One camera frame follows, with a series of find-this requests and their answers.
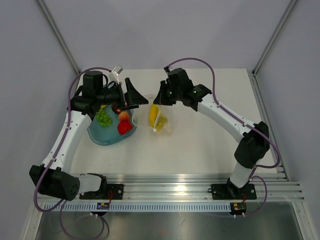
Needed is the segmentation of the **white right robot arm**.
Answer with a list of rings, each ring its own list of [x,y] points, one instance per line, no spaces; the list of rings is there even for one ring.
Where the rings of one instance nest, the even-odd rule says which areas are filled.
[[[238,143],[234,153],[236,165],[226,182],[226,191],[232,198],[239,198],[245,192],[254,167],[270,149],[269,128],[263,122],[246,121],[240,115],[214,99],[213,92],[202,84],[194,85],[182,68],[164,71],[167,78],[160,82],[160,88],[153,103],[172,106],[182,102],[186,107],[201,113],[226,130]]]

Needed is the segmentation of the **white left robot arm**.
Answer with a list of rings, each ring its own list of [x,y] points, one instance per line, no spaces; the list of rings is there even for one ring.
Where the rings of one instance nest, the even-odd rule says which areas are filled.
[[[72,201],[78,194],[91,193],[97,199],[108,194],[107,179],[97,173],[79,177],[70,174],[72,162],[84,133],[102,105],[116,105],[121,110],[148,104],[125,79],[126,92],[122,90],[120,66],[103,73],[103,68],[92,67],[80,73],[82,79],[74,96],[68,97],[67,113],[63,127],[47,157],[41,165],[33,165],[29,175],[35,185],[33,199],[38,194],[60,200]]]

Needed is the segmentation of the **clear zip top bag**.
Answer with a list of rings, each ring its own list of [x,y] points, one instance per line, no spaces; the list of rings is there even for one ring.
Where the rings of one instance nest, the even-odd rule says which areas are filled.
[[[155,99],[155,95],[154,94],[148,94],[145,96],[146,99],[148,100],[150,107],[153,104],[153,101]],[[158,105],[156,104],[156,106],[159,109],[157,118],[155,120],[155,124],[154,127],[150,126],[149,124],[149,112],[150,112],[150,107],[148,109],[148,125],[152,128],[152,130],[157,133],[166,133],[166,134],[171,134],[171,124],[169,121],[169,118],[167,117],[166,113],[165,113],[165,106],[163,105]]]

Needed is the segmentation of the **yellow banana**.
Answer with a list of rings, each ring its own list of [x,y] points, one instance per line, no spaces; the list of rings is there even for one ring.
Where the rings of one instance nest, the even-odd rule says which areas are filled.
[[[155,104],[152,104],[149,110],[149,124],[151,127],[154,127],[158,113],[159,108]]]

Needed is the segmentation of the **green grapes bunch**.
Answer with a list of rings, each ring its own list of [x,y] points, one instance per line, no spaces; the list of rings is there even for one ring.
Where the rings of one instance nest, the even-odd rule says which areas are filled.
[[[103,128],[110,127],[113,123],[113,120],[109,117],[104,108],[101,108],[96,113],[95,118],[98,121],[99,125]]]

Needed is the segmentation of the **dark red apple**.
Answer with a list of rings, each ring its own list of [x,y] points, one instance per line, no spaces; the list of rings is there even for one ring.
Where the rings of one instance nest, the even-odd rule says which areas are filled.
[[[117,115],[119,115],[122,111],[116,106],[116,105],[112,105],[111,106],[111,109],[112,109],[112,111],[115,113],[115,114],[117,114]]]

